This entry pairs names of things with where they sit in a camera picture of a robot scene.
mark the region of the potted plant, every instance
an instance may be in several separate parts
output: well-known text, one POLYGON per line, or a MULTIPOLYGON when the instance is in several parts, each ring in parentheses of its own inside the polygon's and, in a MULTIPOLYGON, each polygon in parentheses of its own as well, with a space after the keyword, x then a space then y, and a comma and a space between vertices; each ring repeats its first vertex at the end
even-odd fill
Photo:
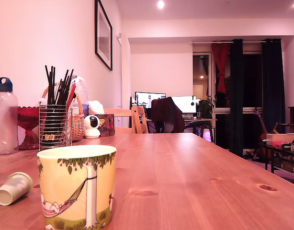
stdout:
POLYGON ((202 118, 212 119, 214 106, 215 99, 212 100, 209 96, 207 100, 199 101, 199 112, 202 114, 202 118))

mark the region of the floor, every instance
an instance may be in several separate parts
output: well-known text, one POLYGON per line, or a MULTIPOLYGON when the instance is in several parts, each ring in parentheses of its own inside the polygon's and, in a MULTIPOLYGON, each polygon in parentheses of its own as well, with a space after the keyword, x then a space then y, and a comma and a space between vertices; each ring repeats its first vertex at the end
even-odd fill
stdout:
MULTIPOLYGON (((248 161, 252 162, 255 165, 260 166, 261 168, 265 169, 265 164, 264 163, 260 163, 260 162, 256 162, 256 161, 252 161, 251 159, 249 159, 248 161)), ((268 171, 271 171, 271 164, 267 165, 267 169, 268 171)), ((284 171, 284 170, 275 170, 274 171, 275 175, 291 182, 294 184, 294 175, 292 175, 291 173, 284 171)))

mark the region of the hammock illustration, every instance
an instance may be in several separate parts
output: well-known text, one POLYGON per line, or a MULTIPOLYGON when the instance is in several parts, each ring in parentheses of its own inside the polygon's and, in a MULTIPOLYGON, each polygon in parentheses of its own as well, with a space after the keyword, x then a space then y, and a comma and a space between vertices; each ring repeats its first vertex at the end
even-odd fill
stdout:
POLYGON ((67 201, 65 201, 64 205, 60 208, 59 213, 56 213, 54 210, 47 210, 43 208, 44 216, 47 218, 52 218, 60 215, 62 212, 68 209, 75 201, 77 201, 77 198, 80 195, 86 181, 87 179, 85 179, 85 181, 79 186, 75 193, 67 201))

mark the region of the red glass bowl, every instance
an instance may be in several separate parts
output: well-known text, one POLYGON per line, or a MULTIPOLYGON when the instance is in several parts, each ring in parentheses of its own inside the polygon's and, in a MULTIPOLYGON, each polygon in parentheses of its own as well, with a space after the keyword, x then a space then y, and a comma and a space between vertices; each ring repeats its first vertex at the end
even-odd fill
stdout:
POLYGON ((19 150, 38 149, 38 137, 32 131, 38 126, 39 107, 18 107, 18 125, 26 130, 26 136, 19 150))

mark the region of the wooden chair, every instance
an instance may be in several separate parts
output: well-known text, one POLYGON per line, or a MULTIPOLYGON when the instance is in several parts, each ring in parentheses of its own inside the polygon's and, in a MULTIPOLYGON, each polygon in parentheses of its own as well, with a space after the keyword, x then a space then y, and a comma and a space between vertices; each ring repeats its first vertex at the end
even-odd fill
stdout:
POLYGON ((138 134, 149 133, 143 106, 137 106, 137 105, 132 106, 132 120, 133 120, 132 127, 136 128, 136 133, 138 134), (143 122, 142 124, 141 124, 139 115, 142 116, 142 122, 143 122))
MULTIPOLYGON (((131 119, 131 117, 132 117, 132 111, 130 109, 104 109, 104 113, 105 114, 114 114, 114 117, 129 117, 129 119, 131 119)), ((135 130, 135 126, 132 122, 131 128, 115 126, 115 133, 116 134, 136 133, 136 130, 135 130)))

